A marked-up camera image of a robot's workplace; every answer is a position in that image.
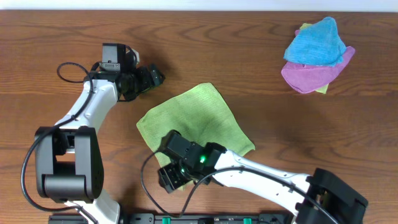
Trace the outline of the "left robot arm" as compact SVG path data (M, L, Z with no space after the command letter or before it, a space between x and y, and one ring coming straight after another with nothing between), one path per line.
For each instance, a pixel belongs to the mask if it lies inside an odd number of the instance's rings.
M102 60L84 73L83 91L70 111L35 133L28 154L35 156L37 192L88 223L127 223L120 204L103 188L97 133L116 103L135 100L165 77L154 64L140 66L130 46L110 43L103 44Z

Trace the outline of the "green microfiber cloth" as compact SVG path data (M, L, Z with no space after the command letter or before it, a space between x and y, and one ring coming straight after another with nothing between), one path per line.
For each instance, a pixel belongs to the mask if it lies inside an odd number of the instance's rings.
M211 83L201 83L150 109L136 126L153 152L171 130L201 146L216 142L240 156L255 149Z

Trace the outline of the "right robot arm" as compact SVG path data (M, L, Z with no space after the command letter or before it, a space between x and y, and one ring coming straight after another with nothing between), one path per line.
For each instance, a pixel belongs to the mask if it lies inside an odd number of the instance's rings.
M313 175L277 170L245 159L224 146L191 142L175 130L158 151L171 163L158 171L168 193L194 181L248 191L287 209L293 223L362 223L368 200L334 173L317 168Z

